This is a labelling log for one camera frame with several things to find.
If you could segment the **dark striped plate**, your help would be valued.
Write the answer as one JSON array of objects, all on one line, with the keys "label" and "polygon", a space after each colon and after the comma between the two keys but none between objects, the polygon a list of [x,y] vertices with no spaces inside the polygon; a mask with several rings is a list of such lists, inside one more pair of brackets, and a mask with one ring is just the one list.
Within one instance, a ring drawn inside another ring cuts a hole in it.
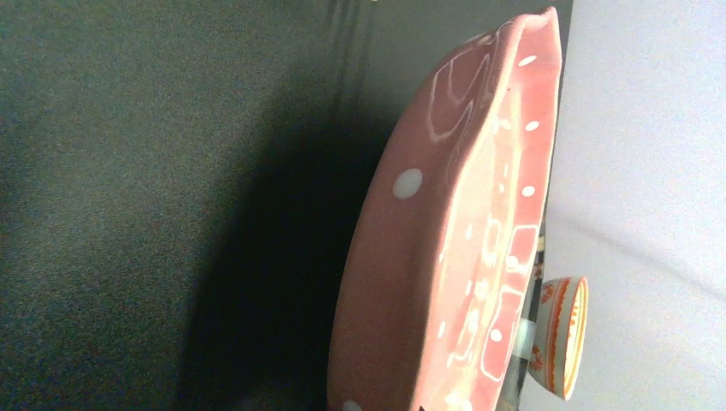
[{"label": "dark striped plate", "polygon": [[520,409],[521,392],[532,356],[536,322],[539,315],[539,298],[541,296],[545,262],[545,236],[546,223],[542,222],[532,274],[527,287],[521,319],[517,325],[512,355],[497,400],[496,411],[517,411]]}]

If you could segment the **pink polka dot plate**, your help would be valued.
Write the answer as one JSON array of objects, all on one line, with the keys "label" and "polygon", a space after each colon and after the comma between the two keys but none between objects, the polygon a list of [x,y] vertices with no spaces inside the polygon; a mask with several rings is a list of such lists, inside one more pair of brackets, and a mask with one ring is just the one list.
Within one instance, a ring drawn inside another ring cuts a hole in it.
[{"label": "pink polka dot plate", "polygon": [[492,410],[548,194],[562,41],[517,15],[428,74],[362,206],[330,342],[329,410]]}]

